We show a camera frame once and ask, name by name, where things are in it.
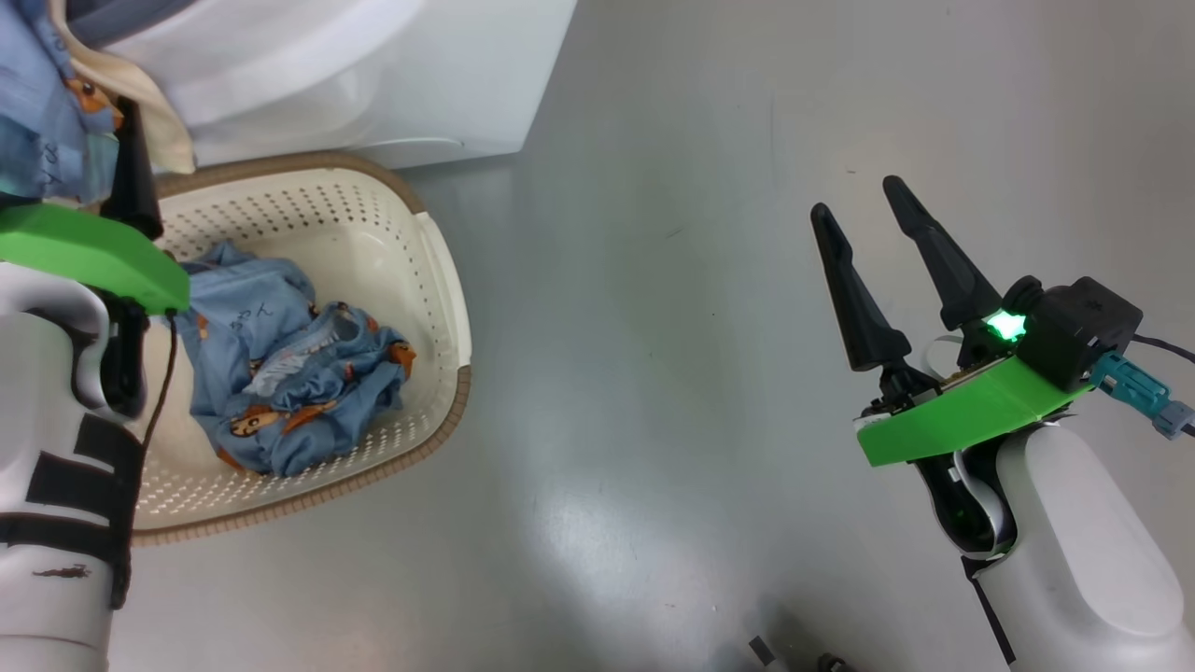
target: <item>laundry basket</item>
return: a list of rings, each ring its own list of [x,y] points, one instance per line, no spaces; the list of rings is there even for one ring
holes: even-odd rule
[[[418,463],[452,434],[468,398],[468,316],[445,239],[400,178],[345,154],[299,154],[170,177],[159,197],[159,245],[179,261],[225,239],[289,258],[311,277],[318,304],[364,308],[403,334],[417,358],[400,410],[376,417],[351,453],[283,478],[237,471],[215,456],[189,413],[194,372],[179,347],[146,457],[135,544],[202,537],[329,501]],[[151,403],[168,350],[168,330],[152,326]]]

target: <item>cartoon print fabric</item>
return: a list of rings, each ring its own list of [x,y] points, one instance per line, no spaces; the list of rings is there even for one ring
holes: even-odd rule
[[[183,268],[191,308],[177,322],[195,367],[191,415],[220,459],[293,476],[348,453],[376,414],[398,408],[410,344],[361,308],[317,307],[293,262],[223,242]]]
[[[0,0],[0,194],[108,197],[121,115],[75,73],[45,0]]]

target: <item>black velcro strap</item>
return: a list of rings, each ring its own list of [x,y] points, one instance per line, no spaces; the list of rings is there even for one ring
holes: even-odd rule
[[[112,507],[118,503],[114,497],[115,489],[111,474],[42,453],[37,457],[25,501],[66,506],[111,519]]]
[[[129,450],[130,444],[135,450]],[[91,414],[82,416],[79,436],[75,439],[75,454],[98,459],[118,469],[122,463],[145,453],[140,448],[137,440],[120,424]],[[137,476],[140,475],[141,471],[137,470]]]
[[[108,527],[36,513],[0,514],[0,542],[10,546],[49,546],[90,555],[108,563],[112,563],[117,556]]]
[[[26,501],[57,505],[108,518],[108,527],[38,514],[0,515],[0,543],[39,545],[90,555],[112,567],[110,606],[121,609],[129,589],[133,514],[146,451],[127,429],[85,414],[74,453],[112,466],[112,474],[42,453]]]

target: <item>cable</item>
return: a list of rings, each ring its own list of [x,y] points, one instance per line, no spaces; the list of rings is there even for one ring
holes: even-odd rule
[[[158,392],[158,405],[153,409],[153,415],[149,416],[149,423],[146,424],[146,435],[141,439],[141,446],[143,448],[149,447],[149,439],[153,438],[153,430],[158,427],[158,419],[161,417],[161,409],[166,405],[166,391],[170,390],[170,379],[174,377],[174,358],[178,354],[178,325],[174,324],[174,311],[166,311],[166,320],[170,322],[170,358],[166,360],[166,375],[161,379],[161,391]]]
[[[1173,353],[1173,354],[1176,354],[1176,355],[1185,359],[1187,361],[1189,361],[1191,364],[1195,364],[1195,353],[1193,353],[1193,352],[1190,352],[1190,350],[1188,350],[1185,348],[1179,348],[1178,346],[1175,346],[1173,343],[1168,343],[1168,342],[1163,341],[1162,338],[1150,338],[1148,336],[1134,335],[1133,336],[1133,342],[1134,343],[1142,343],[1142,344],[1146,344],[1146,346],[1153,346],[1154,348],[1162,348],[1163,350],[1169,350],[1169,352],[1171,352],[1171,353]]]

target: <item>concrete floor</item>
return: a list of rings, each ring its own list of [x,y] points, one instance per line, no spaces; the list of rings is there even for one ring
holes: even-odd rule
[[[1195,11],[1096,4],[582,0],[526,149],[407,175],[470,301],[452,441],[137,551],[112,670],[740,672],[758,634],[793,670],[1005,670],[918,477],[853,441],[876,377],[808,212],[914,347],[938,306],[888,173],[998,287],[1097,275],[1190,346]],[[1080,408],[1195,589],[1195,451]]]

